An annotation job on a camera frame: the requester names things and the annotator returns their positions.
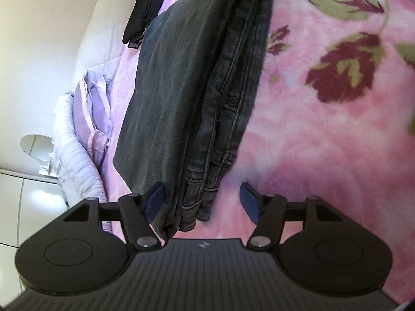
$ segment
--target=jeans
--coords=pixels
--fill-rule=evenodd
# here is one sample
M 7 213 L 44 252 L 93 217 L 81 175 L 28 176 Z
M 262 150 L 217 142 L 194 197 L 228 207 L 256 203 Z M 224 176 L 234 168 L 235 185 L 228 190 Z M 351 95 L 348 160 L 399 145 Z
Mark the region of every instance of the jeans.
M 162 181 L 163 238 L 207 219 L 248 123 L 272 0 L 179 0 L 153 20 L 114 156 L 132 192 Z
M 237 150 L 262 70 L 272 0 L 240 0 L 206 86 L 199 130 L 186 170 L 180 230 L 210 218 L 212 201 Z

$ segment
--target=jeans seam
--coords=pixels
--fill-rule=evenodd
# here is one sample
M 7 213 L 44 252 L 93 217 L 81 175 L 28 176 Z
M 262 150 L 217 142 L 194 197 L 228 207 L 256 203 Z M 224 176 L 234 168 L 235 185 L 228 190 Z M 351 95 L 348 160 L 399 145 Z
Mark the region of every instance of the jeans seam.
M 181 205 L 181 207 L 183 210 L 191 210 L 192 208 L 195 208 L 199 205 L 200 205 L 200 200 L 197 200 L 195 203 L 192 203 L 190 206 Z
M 251 8 L 249 17 L 251 17 L 251 15 L 253 13 L 253 10 L 254 10 L 254 8 Z M 241 42 L 244 39 L 244 35 L 245 35 L 246 29 L 248 27 L 248 21 L 244 24 L 244 28 L 242 29 L 241 35 L 240 35 L 239 40 L 238 40 L 238 44 L 235 47 L 235 50 L 233 51 L 232 61 L 231 61 L 230 65 L 229 65 L 229 67 L 227 69 L 226 76 L 225 76 L 224 81 L 223 81 L 223 83 L 221 85 L 219 96 L 217 97 L 216 102 L 215 102 L 215 108 L 217 108 L 217 106 L 219 104 L 219 101 L 221 100 L 221 97 L 222 97 L 223 92 L 225 90 L 225 86 L 229 82 L 229 76 L 230 76 L 230 74 L 232 72 L 233 66 L 235 65 L 235 61 L 236 61 L 237 58 L 239 58 L 238 53 L 240 53 L 240 50 L 241 50 Z M 200 199 L 200 196 L 201 196 L 201 194 L 203 192 L 203 188 L 205 187 L 206 179 L 208 178 L 209 165 L 210 165 L 210 157 L 209 157 L 209 154 L 211 154 L 212 146 L 215 143 L 214 142 L 215 139 L 212 138 L 212 136 L 216 136 L 216 135 L 213 134 L 215 132 L 216 120 L 217 120 L 217 114 L 215 112 L 215 114 L 214 114 L 214 120 L 213 120 L 213 127 L 212 127 L 211 141 L 209 143 L 209 149 L 207 151 L 207 158 L 205 159 L 205 167 L 204 167 L 204 172 L 203 172 L 203 179 L 202 179 L 201 186 L 200 186 L 200 188 L 198 190 L 198 196 L 197 196 L 198 199 Z
M 198 184 L 202 183 L 202 180 L 192 180 L 192 179 L 189 179 L 189 178 L 186 177 L 186 182 L 190 183 L 192 185 L 198 185 Z
M 254 43 L 256 42 L 258 28 L 259 28 L 259 22 L 254 25 L 254 29 L 253 29 L 253 31 L 254 31 Z M 243 82 L 242 89 L 241 89 L 241 98 L 240 98 L 240 102 L 238 104 L 238 109 L 235 112 L 235 117 L 234 117 L 234 120 L 233 120 L 233 123 L 232 123 L 232 128 L 231 128 L 230 133 L 228 135 L 228 140 L 227 140 L 227 143 L 226 143 L 225 154 L 224 154 L 224 156 L 222 158 L 222 161 L 220 163 L 220 166 L 218 167 L 217 172 L 216 172 L 216 175 L 215 175 L 215 181 L 214 181 L 214 186 L 215 187 L 218 186 L 217 185 L 217 182 L 218 182 L 218 179 L 219 179 L 219 175 L 221 174 L 223 165 L 227 162 L 227 159 L 229 158 L 229 155 L 230 155 L 230 142 L 232 140 L 232 136 L 233 136 L 233 133 L 235 131 L 236 122 L 238 121 L 239 113 L 240 113 L 241 108 L 243 106 L 243 100 L 245 99 L 244 97 L 246 95 L 246 84 L 247 84 L 247 79 L 248 79 L 248 72 L 249 72 L 250 66 L 252 64 L 252 52 L 254 51 L 254 49 L 255 49 L 255 45 L 253 45 L 252 50 L 250 52 L 250 59 L 248 61 L 248 67 L 247 67 L 247 69 L 245 71 L 244 82 Z

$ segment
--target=gray jeans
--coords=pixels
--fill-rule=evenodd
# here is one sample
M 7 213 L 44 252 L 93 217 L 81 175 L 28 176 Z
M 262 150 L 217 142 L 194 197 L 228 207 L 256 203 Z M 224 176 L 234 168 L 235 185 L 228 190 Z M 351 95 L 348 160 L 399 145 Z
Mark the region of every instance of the gray jeans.
M 147 28 L 114 166 L 132 192 L 165 184 L 164 238 L 206 220 L 248 123 L 272 0 L 179 0 Z

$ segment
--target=pink blanket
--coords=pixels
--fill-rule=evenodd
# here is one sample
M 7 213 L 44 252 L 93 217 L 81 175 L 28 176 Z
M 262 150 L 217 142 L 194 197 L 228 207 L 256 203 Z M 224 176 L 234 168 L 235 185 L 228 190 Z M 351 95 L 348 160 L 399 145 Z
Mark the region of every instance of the pink blanket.
M 415 0 L 275 0 L 236 163 L 211 220 L 176 237 L 246 241 L 254 225 L 239 204 L 244 181 L 292 201 L 318 195 L 389 245 L 386 293 L 415 297 L 414 29 Z M 111 201 L 130 192 L 112 159 L 138 54 L 124 50 L 111 93 L 114 133 L 102 169 Z

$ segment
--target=white wardrobe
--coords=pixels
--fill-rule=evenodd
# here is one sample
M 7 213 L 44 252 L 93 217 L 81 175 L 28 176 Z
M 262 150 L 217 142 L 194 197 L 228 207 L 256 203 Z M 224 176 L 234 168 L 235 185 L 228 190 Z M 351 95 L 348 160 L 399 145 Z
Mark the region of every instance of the white wardrobe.
M 0 305 L 22 291 L 15 269 L 18 247 L 66 211 L 59 185 L 0 174 Z

